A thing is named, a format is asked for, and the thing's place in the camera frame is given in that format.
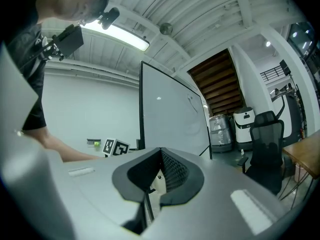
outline white wall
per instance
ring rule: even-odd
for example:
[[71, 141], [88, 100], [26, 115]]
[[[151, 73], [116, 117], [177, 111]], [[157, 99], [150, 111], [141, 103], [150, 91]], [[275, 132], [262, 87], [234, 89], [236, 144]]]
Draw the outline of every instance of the white wall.
[[256, 66], [258, 72], [262, 73], [264, 71], [280, 66], [280, 61], [282, 61], [282, 58], [278, 55], [275, 57], [269, 56], [267, 58], [254, 61], [253, 63]]
[[[104, 157], [106, 138], [136, 148], [140, 138], [139, 90], [72, 76], [45, 75], [42, 104], [51, 134], [72, 148]], [[101, 139], [101, 147], [87, 145]]]
[[256, 115], [273, 111], [274, 107], [267, 87], [252, 60], [238, 44], [231, 46], [229, 51], [246, 105], [252, 107]]

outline railing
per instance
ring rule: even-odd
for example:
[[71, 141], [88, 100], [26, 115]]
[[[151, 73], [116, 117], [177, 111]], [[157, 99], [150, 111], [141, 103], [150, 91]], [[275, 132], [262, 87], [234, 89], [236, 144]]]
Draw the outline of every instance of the railing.
[[264, 71], [264, 72], [260, 73], [260, 75], [262, 76], [262, 79], [263, 79], [264, 82], [268, 82], [271, 79], [284, 76], [285, 73], [284, 73], [284, 71], [283, 71], [281, 66], [276, 66], [274, 68], [271, 68], [271, 69], [269, 69], [267, 71]]

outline ceiling light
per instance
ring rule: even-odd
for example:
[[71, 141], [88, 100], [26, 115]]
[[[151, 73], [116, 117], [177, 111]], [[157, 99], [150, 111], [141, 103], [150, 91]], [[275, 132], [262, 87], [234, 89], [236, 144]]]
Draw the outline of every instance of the ceiling light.
[[149, 42], [147, 40], [144, 40], [143, 38], [128, 32], [127, 30], [111, 25], [108, 29], [103, 29], [101, 25], [98, 23], [98, 21], [94, 21], [92, 23], [88, 23], [85, 26], [82, 26], [84, 29], [97, 31], [99, 33], [111, 36], [113, 38], [119, 39], [129, 45], [132, 45], [141, 51], [145, 52], [148, 47], [150, 46]]

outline whiteboard frame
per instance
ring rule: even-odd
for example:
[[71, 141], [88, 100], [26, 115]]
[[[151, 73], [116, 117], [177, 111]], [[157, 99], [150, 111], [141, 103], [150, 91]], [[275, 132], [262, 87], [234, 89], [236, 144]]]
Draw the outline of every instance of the whiteboard frame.
[[[139, 141], [139, 149], [143, 150], [146, 148], [146, 140], [145, 140], [145, 124], [144, 124], [144, 91], [143, 91], [143, 79], [144, 79], [144, 65], [147, 65], [157, 71], [159, 71], [160, 73], [166, 75], [167, 77], [173, 79], [174, 81], [176, 81], [177, 83], [179, 83], [180, 85], [184, 86], [185, 88], [187, 88], [188, 90], [190, 90], [191, 92], [193, 92], [194, 94], [196, 94], [197, 96], [199, 96], [199, 98], [201, 99], [200, 95], [197, 94], [196, 92], [194, 92], [193, 90], [191, 90], [189, 87], [185, 86], [183, 83], [179, 82], [178, 80], [174, 79], [173, 77], [171, 77], [170, 75], [162, 72], [161, 70], [157, 69], [156, 67], [144, 62], [141, 60], [140, 62], [140, 76], [139, 76], [139, 125], [140, 125], [140, 141]], [[206, 120], [206, 114], [205, 114], [205, 110], [204, 107], [202, 107], [202, 111], [203, 111], [203, 119], [205, 120], [205, 124], [207, 124], [207, 120]], [[209, 141], [209, 146], [207, 146], [202, 152], [201, 154], [199, 154], [199, 157], [209, 148], [209, 152], [210, 152], [210, 159], [212, 160], [212, 150], [211, 150], [211, 140], [210, 140], [210, 134], [209, 134], [209, 128], [208, 126], [206, 127], [207, 133], [208, 133], [208, 141]]]

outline man's arm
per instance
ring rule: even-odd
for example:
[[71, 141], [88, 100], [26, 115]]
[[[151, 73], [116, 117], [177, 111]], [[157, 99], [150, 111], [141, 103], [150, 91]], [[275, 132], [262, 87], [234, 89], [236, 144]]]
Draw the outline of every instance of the man's arm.
[[61, 140], [50, 134], [47, 127], [34, 129], [34, 130], [24, 130], [26, 135], [39, 141], [44, 148], [49, 150], [57, 151], [64, 162], [71, 161], [81, 161], [81, 160], [91, 160], [99, 159], [101, 157], [95, 155], [89, 155], [81, 153], [68, 145], [64, 144]]

